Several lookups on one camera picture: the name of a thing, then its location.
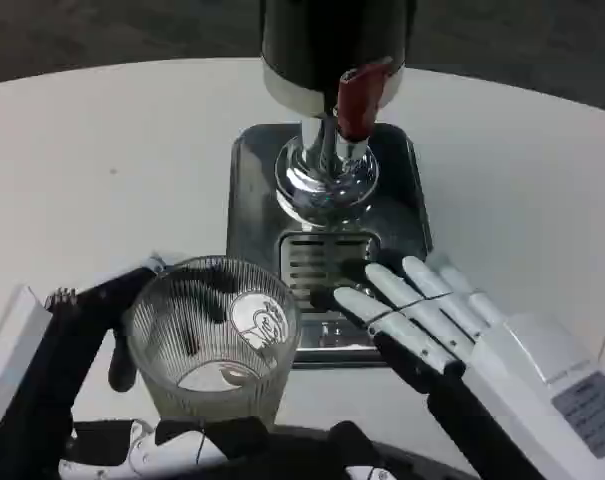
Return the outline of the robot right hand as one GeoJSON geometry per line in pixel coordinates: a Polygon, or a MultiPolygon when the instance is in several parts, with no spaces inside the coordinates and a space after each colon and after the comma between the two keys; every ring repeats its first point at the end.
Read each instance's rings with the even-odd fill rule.
{"type": "Polygon", "coordinates": [[[347,260],[342,313],[483,479],[605,479],[605,373],[558,321],[509,315],[444,254],[347,260]]]}

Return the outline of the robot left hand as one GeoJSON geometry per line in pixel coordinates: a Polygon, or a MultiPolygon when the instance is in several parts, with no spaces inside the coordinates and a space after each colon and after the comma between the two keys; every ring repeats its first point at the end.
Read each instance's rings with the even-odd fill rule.
{"type": "Polygon", "coordinates": [[[272,425],[300,339],[286,285],[247,261],[152,258],[45,301],[15,292],[0,320],[0,479],[373,479],[352,422],[320,438],[272,425]],[[142,379],[159,421],[77,421],[107,334],[109,382],[142,379]]]}

